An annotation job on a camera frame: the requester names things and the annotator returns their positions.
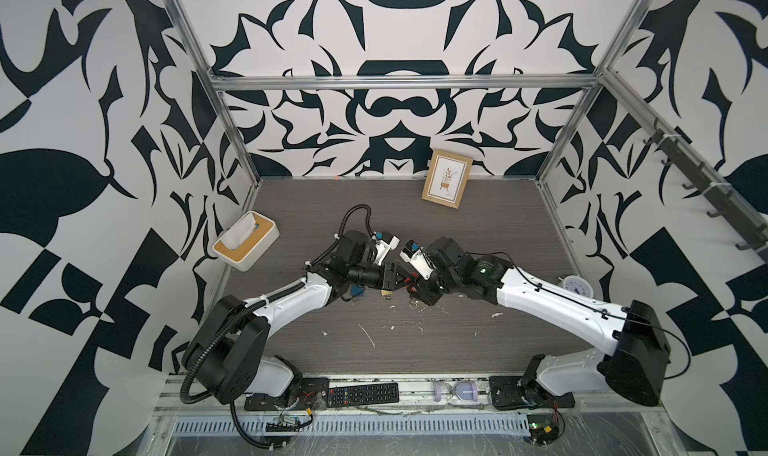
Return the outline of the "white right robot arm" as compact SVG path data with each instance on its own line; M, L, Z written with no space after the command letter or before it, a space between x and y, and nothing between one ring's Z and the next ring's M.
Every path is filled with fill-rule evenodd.
M649 305L588 298L495 254L427 255L406 249L400 257L418 275L410 294L426 305L447 294L462 294L535 316L590 344L581 352L533 358L519 382L524 399L612 391L642 406L660 404L673 334Z

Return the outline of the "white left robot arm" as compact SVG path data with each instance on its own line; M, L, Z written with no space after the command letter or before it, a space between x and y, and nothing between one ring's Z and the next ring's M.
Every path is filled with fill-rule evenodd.
M228 406L237 433L264 450L285 447L281 430L300 431L314 416L293 423L274 423L269 437L249 434L238 418L237 400L245 393L267 409L291 410L309 404L302 395L303 375L281 356L266 357L268 339L302 316L342 300L349 302L367 288L394 290L402 284L385 258L398 242L389 232L371 226L372 209L352 206L343 216L332 244L306 262L298 280L247 300L220 299L201 324L182 357L186 374L179 390L185 405L213 398Z

